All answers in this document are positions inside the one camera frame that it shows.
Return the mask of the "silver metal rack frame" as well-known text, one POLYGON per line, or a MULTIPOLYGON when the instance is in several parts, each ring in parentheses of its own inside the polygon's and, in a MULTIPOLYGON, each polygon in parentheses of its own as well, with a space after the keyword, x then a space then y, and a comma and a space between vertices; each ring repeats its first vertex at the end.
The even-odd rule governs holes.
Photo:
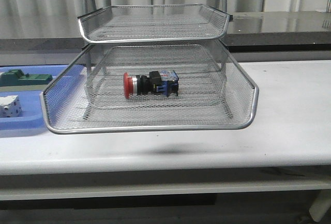
MULTIPOLYGON (((216 0, 216 7, 217 7, 216 9, 218 9, 218 7, 219 7, 219 1, 220 0, 216 0)), ((83 0, 83 4, 84 4, 84 10, 87 12, 87 6, 88 6, 87 0, 83 0)), ((93 8, 96 8, 95 0, 91 0, 91 6, 93 8)), ((226 11, 227 10, 227 0, 222 0, 222 6, 223 6, 224 10, 226 11)), ((215 107, 215 106, 205 106, 205 107, 188 108, 188 110, 192 110, 193 111, 192 114, 189 115, 189 113, 184 113, 183 116, 175 116, 175 117, 183 117, 184 120, 187 120, 187 121, 188 121, 189 117, 191 117, 193 119, 193 121, 202 121, 202 122, 209 121, 209 122, 211 122, 213 120, 214 122, 217 122, 218 121, 218 122, 221 123, 223 121, 222 120, 222 116, 218 116, 218 114, 216 114, 216 113, 208 113, 210 111, 213 112, 213 110, 208 109, 208 107, 215 107)))

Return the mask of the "blue plastic tray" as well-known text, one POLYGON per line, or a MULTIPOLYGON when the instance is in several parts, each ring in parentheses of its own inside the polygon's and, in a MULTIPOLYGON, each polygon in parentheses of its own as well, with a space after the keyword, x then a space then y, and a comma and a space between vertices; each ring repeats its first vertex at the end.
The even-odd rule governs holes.
MULTIPOLYGON (((54 79, 65 68, 64 65, 7 66, 1 68, 1 73, 21 70, 24 74, 48 75, 54 79)), ((48 101, 58 107, 74 88, 76 78, 83 68, 82 65, 74 66, 73 73, 62 78, 55 86, 55 90, 50 91, 48 101)), ((49 80, 45 80, 43 84, 28 85, 25 83, 23 85, 1 86, 1 97, 17 96, 21 108, 21 111, 14 115, 1 112, 1 130, 30 129, 43 126, 40 94, 49 82, 49 80)))

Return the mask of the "silver mesh tray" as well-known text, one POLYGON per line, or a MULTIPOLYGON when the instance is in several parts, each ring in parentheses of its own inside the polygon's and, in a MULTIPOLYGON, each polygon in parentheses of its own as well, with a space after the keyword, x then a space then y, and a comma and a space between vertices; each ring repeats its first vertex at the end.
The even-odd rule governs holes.
POLYGON ((230 15, 204 4, 108 6, 78 17, 89 43, 217 39, 230 15))
POLYGON ((91 76, 86 84, 89 103, 100 109, 123 108, 193 108, 214 106, 220 103, 223 93, 222 84, 216 79, 215 73, 184 73, 179 77, 178 95, 124 96, 124 73, 102 73, 91 76))
POLYGON ((41 106, 46 126, 57 134, 101 133, 161 130, 242 129, 255 117, 259 89, 256 83, 231 56, 219 40, 183 42, 137 42, 90 44, 41 93, 41 106), (50 103, 50 91, 73 73, 73 67, 84 68, 74 88, 57 107, 50 103), (222 122, 184 120, 184 108, 100 109, 89 103, 86 84, 91 76, 102 73, 149 74, 157 70, 184 73, 215 73, 222 84, 221 101, 208 107, 222 122))

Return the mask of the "white electrical component block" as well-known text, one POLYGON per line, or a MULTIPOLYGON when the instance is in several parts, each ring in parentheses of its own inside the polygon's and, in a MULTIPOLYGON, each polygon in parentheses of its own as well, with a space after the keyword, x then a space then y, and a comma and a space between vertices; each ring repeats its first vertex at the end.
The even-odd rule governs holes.
POLYGON ((1 96, 1 118, 18 117, 22 113, 18 95, 1 96))

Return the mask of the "green terminal block component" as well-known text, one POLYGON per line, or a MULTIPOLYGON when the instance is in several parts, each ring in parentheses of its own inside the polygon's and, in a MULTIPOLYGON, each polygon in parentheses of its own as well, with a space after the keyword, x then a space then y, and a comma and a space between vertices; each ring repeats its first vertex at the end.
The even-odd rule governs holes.
POLYGON ((1 92, 43 90, 52 80, 51 74, 31 74, 21 69, 10 69, 1 72, 1 92))

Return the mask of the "grey stone counter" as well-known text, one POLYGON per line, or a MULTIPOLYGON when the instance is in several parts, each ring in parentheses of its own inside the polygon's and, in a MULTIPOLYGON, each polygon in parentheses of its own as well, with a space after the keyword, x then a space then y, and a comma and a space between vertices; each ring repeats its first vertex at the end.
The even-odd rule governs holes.
MULTIPOLYGON (((237 12, 223 42, 233 52, 330 50, 330 14, 237 12)), ((82 49, 75 16, 1 17, 1 51, 82 49)))

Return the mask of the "red emergency stop button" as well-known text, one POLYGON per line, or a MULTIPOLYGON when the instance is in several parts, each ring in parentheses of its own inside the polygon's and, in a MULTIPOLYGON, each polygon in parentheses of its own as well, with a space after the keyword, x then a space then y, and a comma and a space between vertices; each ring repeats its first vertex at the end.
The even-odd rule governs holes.
POLYGON ((179 77, 174 70, 151 71, 149 76, 129 75, 127 72, 123 75, 124 96, 129 99, 130 96, 147 95, 178 95, 179 77))

